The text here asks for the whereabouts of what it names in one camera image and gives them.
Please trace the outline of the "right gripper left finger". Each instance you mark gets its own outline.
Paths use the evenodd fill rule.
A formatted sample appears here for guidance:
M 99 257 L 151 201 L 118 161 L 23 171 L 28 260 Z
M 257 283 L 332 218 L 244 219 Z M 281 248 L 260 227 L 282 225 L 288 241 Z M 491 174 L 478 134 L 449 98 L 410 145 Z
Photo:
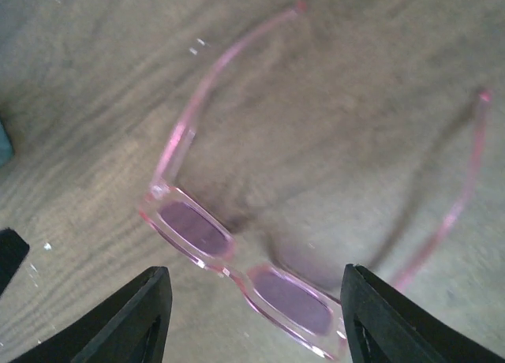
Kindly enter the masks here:
M 150 267 L 15 362 L 161 362 L 172 309 L 165 267 Z

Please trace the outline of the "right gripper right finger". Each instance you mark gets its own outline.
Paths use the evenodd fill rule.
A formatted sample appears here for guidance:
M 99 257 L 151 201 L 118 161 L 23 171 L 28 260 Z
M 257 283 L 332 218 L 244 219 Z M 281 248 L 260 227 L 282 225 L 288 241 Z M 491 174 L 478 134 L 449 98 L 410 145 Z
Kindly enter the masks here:
M 340 300 L 354 362 L 504 361 L 361 265 L 346 265 Z

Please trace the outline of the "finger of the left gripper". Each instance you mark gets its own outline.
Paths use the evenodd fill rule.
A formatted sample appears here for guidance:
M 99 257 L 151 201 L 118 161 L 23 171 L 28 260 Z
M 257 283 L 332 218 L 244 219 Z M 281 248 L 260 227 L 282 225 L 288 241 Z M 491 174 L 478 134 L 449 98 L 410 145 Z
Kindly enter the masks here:
M 3 294 L 30 250 L 29 244 L 13 229 L 0 232 L 0 291 Z

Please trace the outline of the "pink transparent sunglasses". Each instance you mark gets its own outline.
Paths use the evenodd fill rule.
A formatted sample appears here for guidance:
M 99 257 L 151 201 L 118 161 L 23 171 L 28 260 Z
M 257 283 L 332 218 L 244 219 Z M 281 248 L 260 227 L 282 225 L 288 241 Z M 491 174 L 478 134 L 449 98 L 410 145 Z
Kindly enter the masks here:
M 353 262 L 405 283 L 462 232 L 502 19 L 476 2 L 225 17 L 235 42 L 175 122 L 141 215 L 206 267 L 266 257 L 333 293 Z

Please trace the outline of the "light blue cleaning cloth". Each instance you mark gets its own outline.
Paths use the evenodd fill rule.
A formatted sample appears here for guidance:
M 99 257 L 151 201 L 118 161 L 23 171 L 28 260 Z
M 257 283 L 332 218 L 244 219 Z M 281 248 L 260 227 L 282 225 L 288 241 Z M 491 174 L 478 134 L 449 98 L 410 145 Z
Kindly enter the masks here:
M 13 145 L 5 126 L 0 122 L 0 167 L 5 166 L 13 158 L 13 155 Z

